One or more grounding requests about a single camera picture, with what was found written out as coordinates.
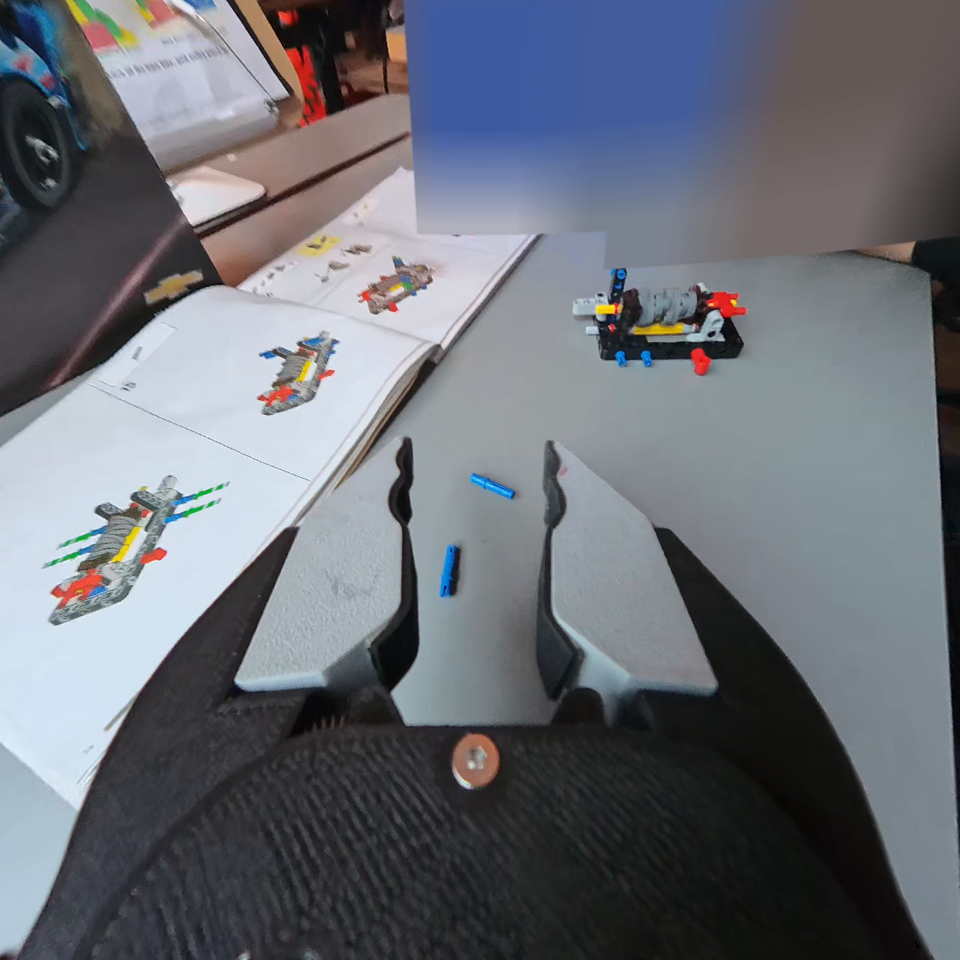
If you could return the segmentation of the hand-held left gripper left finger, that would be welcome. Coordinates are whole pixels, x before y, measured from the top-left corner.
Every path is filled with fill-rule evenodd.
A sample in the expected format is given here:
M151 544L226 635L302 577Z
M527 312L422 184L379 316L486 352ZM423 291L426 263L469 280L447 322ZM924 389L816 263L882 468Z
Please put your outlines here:
M235 683L248 692L393 690L419 649L413 445L396 438L296 527Z

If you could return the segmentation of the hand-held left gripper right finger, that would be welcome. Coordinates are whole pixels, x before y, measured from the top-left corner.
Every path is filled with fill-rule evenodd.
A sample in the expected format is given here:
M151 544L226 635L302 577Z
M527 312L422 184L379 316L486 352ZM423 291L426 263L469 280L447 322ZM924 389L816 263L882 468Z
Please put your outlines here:
M556 440L543 455L535 659L546 696L718 690L654 524Z

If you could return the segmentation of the black lego frame assembly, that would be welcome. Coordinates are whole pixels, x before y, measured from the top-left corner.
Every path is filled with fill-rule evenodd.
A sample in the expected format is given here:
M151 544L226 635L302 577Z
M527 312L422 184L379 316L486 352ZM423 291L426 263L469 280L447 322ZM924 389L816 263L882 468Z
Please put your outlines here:
M698 377L714 361L742 353L736 319L747 313L738 292L714 291L703 283L686 289L631 287L626 268L610 269L605 292L571 304L573 318L584 322L601 360L620 369L688 361Z

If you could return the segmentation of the person's right forearm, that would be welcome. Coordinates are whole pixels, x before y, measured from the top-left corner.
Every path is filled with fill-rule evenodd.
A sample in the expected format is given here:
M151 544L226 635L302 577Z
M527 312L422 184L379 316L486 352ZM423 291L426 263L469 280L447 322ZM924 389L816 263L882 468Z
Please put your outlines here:
M910 264L929 275L935 326L959 333L959 236L917 241Z

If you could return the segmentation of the lego instruction booklet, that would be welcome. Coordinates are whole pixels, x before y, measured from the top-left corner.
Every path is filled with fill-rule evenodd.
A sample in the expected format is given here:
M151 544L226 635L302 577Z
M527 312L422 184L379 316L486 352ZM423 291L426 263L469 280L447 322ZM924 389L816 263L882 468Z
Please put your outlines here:
M160 312L2 446L1 735L78 810L188 629L348 474L536 234L429 234L399 168Z

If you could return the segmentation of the black lego set box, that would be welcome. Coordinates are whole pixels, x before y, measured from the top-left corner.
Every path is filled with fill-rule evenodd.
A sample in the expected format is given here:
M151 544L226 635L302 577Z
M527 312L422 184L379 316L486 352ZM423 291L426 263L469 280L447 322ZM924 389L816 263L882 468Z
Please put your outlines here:
M2 2L1 413L222 283L66 2Z

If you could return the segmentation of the white flat device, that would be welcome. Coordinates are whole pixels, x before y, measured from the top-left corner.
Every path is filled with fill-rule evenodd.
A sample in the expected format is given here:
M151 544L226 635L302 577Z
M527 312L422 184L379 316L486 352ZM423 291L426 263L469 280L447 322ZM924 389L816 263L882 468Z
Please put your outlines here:
M166 183L185 219L195 229L245 209L267 195L264 184L209 165L182 171Z

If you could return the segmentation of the grey side table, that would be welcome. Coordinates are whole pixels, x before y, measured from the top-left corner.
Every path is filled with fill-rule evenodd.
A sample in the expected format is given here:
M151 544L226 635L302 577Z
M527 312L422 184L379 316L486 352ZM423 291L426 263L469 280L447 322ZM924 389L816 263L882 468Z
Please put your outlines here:
M317 123L275 131L243 149L226 151L189 168L208 165L266 186L267 195L222 218L193 227L205 238L255 214L299 197L360 162L411 137L407 94L383 94L329 115Z

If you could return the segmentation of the orange black patterned item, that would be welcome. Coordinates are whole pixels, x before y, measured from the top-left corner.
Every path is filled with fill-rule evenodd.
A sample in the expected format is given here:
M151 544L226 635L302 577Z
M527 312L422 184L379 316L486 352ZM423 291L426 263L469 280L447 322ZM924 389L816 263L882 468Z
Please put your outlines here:
M320 82L318 30L301 9L282 9L277 14L278 36L294 66L303 92L303 107L298 126L306 128L327 117L327 107Z

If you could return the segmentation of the printed paper sheet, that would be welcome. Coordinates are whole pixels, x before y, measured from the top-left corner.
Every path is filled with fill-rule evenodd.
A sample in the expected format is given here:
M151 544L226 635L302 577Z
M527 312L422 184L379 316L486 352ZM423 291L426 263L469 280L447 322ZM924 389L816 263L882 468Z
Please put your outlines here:
M65 5L160 164L268 133L292 98L236 2Z

